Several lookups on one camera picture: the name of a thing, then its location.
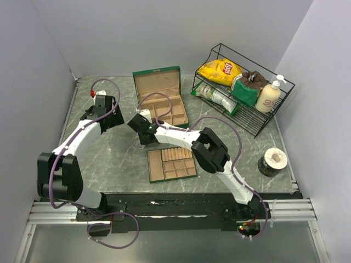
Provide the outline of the silver pearl bangle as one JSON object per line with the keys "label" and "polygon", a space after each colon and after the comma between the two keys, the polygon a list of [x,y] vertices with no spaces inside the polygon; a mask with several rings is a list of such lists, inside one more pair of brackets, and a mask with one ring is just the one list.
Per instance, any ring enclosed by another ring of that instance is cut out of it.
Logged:
{"label": "silver pearl bangle", "polygon": [[172,118],[172,121],[174,125],[182,125],[188,122],[185,117],[177,117],[177,116],[174,116]]}
{"label": "silver pearl bangle", "polygon": [[142,150],[142,149],[145,148],[145,146],[142,145],[142,144],[139,142],[139,140],[137,140],[137,141],[135,141],[135,142],[133,143],[133,148],[134,148],[135,150]]}

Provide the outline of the green jewelry tray insert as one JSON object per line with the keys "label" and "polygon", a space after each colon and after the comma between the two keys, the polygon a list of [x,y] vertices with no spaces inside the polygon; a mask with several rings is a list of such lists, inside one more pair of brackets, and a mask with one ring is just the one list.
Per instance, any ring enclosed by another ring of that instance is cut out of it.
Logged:
{"label": "green jewelry tray insert", "polygon": [[186,148],[151,150],[147,157],[151,184],[197,177],[194,156]]}

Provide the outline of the green jewelry box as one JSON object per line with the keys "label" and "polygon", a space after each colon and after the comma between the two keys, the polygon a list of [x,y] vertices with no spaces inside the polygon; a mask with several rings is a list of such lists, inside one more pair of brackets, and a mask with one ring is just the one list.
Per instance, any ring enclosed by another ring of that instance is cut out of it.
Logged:
{"label": "green jewelry box", "polygon": [[[189,120],[181,97],[180,67],[171,66],[133,72],[135,91],[138,98],[137,109],[149,109],[152,122],[166,122],[178,128],[188,128]],[[174,125],[172,118],[185,117],[188,121]]]}

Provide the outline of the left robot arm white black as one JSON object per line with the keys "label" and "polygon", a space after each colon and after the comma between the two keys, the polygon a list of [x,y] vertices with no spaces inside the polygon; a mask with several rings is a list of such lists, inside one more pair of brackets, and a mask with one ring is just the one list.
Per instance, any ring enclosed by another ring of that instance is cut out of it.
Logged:
{"label": "left robot arm white black", "polygon": [[79,161],[89,146],[108,129],[124,123],[116,98],[97,92],[72,134],[56,149],[37,160],[37,192],[50,201],[63,201],[89,209],[96,220],[107,217],[106,194],[84,185]]}

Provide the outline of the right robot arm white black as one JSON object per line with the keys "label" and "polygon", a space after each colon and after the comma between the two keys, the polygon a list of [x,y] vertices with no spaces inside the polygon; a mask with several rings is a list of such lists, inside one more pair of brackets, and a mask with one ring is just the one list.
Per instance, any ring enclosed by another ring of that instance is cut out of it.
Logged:
{"label": "right robot arm white black", "polygon": [[127,125],[139,135],[142,145],[156,142],[190,150],[204,171],[222,180],[239,205],[244,219],[255,216],[270,218],[269,205],[246,184],[230,159],[228,148],[212,129],[205,127],[203,130],[190,130],[166,122],[149,122],[139,113]]}

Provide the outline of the green white snack bag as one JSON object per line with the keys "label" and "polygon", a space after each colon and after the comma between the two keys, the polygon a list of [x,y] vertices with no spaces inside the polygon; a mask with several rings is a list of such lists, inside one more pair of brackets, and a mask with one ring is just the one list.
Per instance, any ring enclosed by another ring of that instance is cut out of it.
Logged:
{"label": "green white snack bag", "polygon": [[222,106],[231,116],[236,112],[238,108],[236,102],[232,101],[230,98],[227,98],[221,92],[217,91],[214,87],[211,87],[205,82],[200,82],[194,88],[194,90],[191,91],[190,94],[196,97],[204,98],[208,101]]}

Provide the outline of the yellow Lays chips bag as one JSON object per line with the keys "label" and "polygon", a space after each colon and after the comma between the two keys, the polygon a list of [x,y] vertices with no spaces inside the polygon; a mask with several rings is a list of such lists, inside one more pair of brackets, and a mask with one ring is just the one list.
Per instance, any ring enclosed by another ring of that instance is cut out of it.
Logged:
{"label": "yellow Lays chips bag", "polygon": [[242,69],[228,59],[217,59],[204,63],[197,73],[212,82],[231,86],[235,77],[242,73]]}

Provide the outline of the green brown paper bag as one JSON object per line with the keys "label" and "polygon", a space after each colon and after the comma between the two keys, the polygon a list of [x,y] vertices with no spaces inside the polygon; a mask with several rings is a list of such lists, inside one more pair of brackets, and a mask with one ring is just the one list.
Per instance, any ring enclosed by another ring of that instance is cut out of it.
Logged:
{"label": "green brown paper bag", "polygon": [[243,72],[235,77],[230,95],[240,104],[253,107],[267,80],[257,71]]}

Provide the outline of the cream lotion pump bottle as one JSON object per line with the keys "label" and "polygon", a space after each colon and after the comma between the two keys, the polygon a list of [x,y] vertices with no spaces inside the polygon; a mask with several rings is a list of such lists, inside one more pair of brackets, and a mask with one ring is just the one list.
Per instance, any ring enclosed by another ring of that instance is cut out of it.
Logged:
{"label": "cream lotion pump bottle", "polygon": [[281,82],[284,82],[285,84],[287,83],[283,75],[277,75],[276,80],[273,81],[272,84],[267,84],[262,88],[255,104],[255,108],[259,112],[267,113],[273,108],[281,94]]}

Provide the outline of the white tape roll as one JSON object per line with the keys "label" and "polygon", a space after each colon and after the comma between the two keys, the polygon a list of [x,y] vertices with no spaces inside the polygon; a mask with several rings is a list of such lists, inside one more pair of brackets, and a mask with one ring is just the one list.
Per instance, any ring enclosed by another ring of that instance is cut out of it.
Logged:
{"label": "white tape roll", "polygon": [[258,160],[259,172],[267,177],[275,177],[287,166],[288,158],[286,153],[279,148],[273,147],[265,151]]}

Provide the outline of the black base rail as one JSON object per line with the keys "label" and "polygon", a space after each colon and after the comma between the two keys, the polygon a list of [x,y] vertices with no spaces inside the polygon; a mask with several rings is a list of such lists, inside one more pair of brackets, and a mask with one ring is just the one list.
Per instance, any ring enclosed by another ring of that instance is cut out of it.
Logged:
{"label": "black base rail", "polygon": [[106,222],[113,233],[128,231],[211,230],[236,231],[244,209],[231,193],[110,193],[107,216],[78,210],[78,222]]}

